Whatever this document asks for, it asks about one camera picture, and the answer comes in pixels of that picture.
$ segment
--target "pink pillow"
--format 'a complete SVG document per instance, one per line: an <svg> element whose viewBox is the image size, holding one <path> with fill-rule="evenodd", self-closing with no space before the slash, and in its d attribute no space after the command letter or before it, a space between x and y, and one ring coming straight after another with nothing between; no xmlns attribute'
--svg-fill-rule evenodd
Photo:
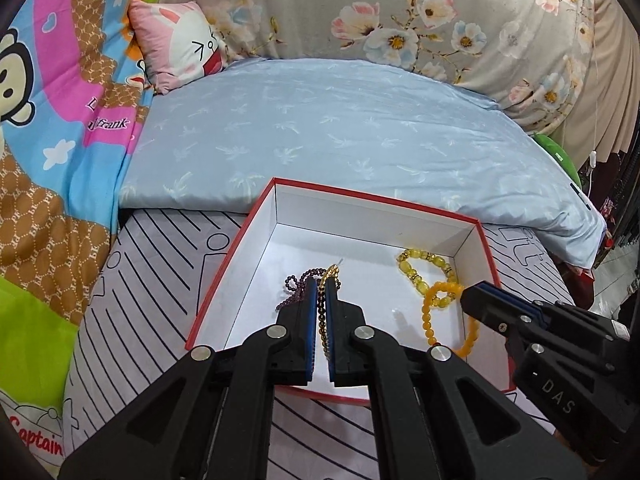
<svg viewBox="0 0 640 480"><path fill-rule="evenodd" d="M146 76L166 94L226 65L217 38L196 2L148 4L132 0L129 20L145 57Z"/></svg>

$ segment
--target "silver screw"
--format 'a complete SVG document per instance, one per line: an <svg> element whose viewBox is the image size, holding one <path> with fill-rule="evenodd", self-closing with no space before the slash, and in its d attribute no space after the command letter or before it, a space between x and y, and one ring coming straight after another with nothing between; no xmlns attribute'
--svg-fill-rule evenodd
<svg viewBox="0 0 640 480"><path fill-rule="evenodd" d="M362 325L353 331L358 339L371 339L376 333L370 326Z"/></svg>
<svg viewBox="0 0 640 480"><path fill-rule="evenodd" d="M431 357L436 359L436 361L448 361L451 359L451 350L442 345L434 346L431 348Z"/></svg>
<svg viewBox="0 0 640 480"><path fill-rule="evenodd" d="M191 350L191 359L194 361L206 361L211 357L211 348L208 346L196 346Z"/></svg>
<svg viewBox="0 0 640 480"><path fill-rule="evenodd" d="M271 339L281 339L287 335L287 329L284 328L282 325L271 325L267 329L267 335Z"/></svg>

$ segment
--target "monkey ear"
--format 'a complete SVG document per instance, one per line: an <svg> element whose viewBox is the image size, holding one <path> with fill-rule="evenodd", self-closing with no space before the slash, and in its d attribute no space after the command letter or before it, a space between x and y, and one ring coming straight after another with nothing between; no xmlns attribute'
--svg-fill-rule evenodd
<svg viewBox="0 0 640 480"><path fill-rule="evenodd" d="M33 119L33 116L36 114L36 107L33 106L33 103L27 101L15 114L11 117L8 117L7 120L16 126L24 126L25 124L29 124Z"/></svg>
<svg viewBox="0 0 640 480"><path fill-rule="evenodd" d="M0 40L0 52L2 52L4 49L6 49L9 46L12 46L12 44L15 43L15 40L17 38L18 38L18 33L16 32L16 30L14 28L10 28L7 31L7 33L4 35L2 40Z"/></svg>

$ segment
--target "light blue blanket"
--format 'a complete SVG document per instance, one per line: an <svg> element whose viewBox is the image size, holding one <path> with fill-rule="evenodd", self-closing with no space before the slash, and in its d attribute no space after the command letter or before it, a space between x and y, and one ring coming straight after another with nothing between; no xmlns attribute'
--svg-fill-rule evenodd
<svg viewBox="0 0 640 480"><path fill-rule="evenodd" d="M272 176L531 227L580 267L605 228L493 101L359 60L249 60L155 97L120 205L246 212Z"/></svg>

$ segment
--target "cartoon monkey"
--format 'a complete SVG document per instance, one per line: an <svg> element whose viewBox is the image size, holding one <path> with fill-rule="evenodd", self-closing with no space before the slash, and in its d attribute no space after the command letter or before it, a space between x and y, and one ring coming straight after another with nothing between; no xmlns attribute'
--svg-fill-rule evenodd
<svg viewBox="0 0 640 480"><path fill-rule="evenodd" d="M33 62L29 49L10 28L0 40L0 122L29 124L36 113L29 101L33 90Z"/></svg>

